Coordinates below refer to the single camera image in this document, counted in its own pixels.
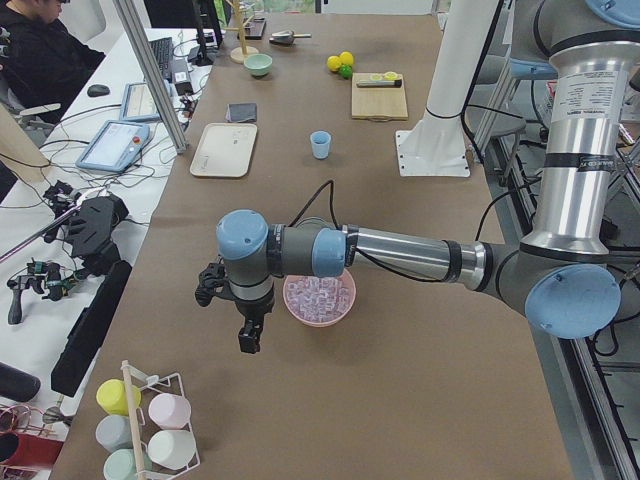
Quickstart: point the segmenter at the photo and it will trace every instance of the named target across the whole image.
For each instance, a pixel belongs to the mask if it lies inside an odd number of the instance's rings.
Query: pink bowl
[[[356,299],[356,284],[344,270],[339,277],[289,275],[282,287],[284,303],[305,325],[328,327],[339,322]]]

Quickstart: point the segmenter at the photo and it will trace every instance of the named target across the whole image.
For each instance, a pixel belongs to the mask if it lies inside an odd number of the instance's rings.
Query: bowl
[[[302,323],[328,327],[351,310],[356,285],[347,270],[335,278],[289,275],[284,281],[282,296],[287,309]]]
[[[255,53],[244,59],[244,66],[254,77],[262,77],[271,71],[273,59],[264,53]]]

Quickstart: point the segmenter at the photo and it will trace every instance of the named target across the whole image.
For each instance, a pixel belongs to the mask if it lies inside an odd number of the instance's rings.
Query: computer mouse
[[[109,95],[111,90],[106,85],[100,85],[96,83],[95,85],[89,86],[87,89],[87,95],[90,97],[102,97],[103,95]]]

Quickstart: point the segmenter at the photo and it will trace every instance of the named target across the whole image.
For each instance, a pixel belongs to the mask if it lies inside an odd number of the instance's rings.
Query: red mug
[[[63,442],[27,433],[0,434],[0,465],[50,470],[56,462]]]

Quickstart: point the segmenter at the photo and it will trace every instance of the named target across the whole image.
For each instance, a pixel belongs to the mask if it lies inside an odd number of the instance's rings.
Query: black shirt
[[[60,20],[45,24],[29,20],[0,4],[0,26],[11,36],[8,58],[0,58],[2,73],[27,108],[60,103],[62,107],[40,117],[60,121],[89,77],[104,59],[71,35]]]

